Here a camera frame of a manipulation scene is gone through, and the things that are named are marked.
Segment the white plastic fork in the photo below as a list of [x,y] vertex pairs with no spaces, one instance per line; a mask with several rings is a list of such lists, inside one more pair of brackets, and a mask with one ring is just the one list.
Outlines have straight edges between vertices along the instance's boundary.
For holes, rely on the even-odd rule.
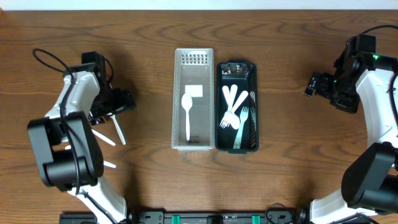
[[228,105],[228,109],[224,113],[223,119],[220,122],[220,127],[221,128],[226,128],[230,124],[229,118],[231,116],[231,110],[232,110],[232,107],[233,107],[233,102],[234,102],[234,98],[236,96],[237,90],[238,90],[238,86],[237,85],[235,85],[235,84],[231,85],[231,88],[229,89],[229,96],[226,99],[227,105]]
[[243,129],[244,129],[244,124],[246,122],[246,120],[248,119],[248,115],[249,115],[249,108],[248,107],[243,107],[241,112],[240,112],[240,125],[239,125],[239,129],[234,141],[234,145],[233,148],[234,149],[240,149],[241,148],[241,141],[242,141],[242,137],[243,137]]
[[243,101],[246,99],[248,96],[248,92],[246,90],[242,91],[242,93],[239,95],[237,101],[235,104],[233,104],[232,112],[235,113],[237,108],[243,103]]

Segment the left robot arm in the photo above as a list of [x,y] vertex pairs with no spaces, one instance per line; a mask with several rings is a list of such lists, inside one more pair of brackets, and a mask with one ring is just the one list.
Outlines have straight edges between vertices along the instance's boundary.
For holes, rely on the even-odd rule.
[[105,117],[135,107],[129,90],[113,88],[98,52],[85,52],[81,64],[64,66],[64,86],[43,118],[29,121],[27,132],[42,182],[80,199],[96,223],[138,223],[126,199],[104,177],[104,159],[92,127]]

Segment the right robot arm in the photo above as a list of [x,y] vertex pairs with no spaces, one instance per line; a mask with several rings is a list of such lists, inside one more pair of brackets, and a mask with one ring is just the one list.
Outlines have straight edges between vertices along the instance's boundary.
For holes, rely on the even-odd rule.
[[397,59],[376,53],[376,38],[363,32],[349,38],[334,62],[335,73],[315,72],[305,95],[320,95],[335,108],[356,113],[363,107],[368,148],[346,169],[341,187],[315,199],[310,223],[372,222],[397,213]]

